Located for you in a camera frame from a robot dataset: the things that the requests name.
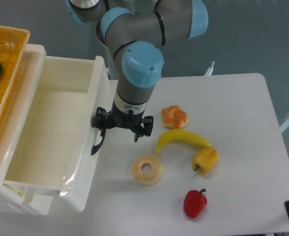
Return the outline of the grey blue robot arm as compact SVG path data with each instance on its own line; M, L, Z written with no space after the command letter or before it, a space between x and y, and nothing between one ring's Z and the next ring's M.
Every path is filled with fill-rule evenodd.
M153 117L144 116L164 64L161 47L204 34L208 11L201 0L156 0L154 10L134 14L127 0L68 0L77 24L99 21L99 40L108 48L119 74L110 111L97 108L91 125L104 136L111 128L150 136Z

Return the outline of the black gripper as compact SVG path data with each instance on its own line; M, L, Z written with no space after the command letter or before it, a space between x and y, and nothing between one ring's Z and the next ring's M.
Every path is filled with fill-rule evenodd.
M137 142L140 137L150 137L154 126L154 117L142 117L143 114L144 112L124 113L116 106L113 106L109 112L102 107L97 107L91 119L91 126L99 129L101 140L105 139L108 129L119 127L131 130L134 133L134 141Z

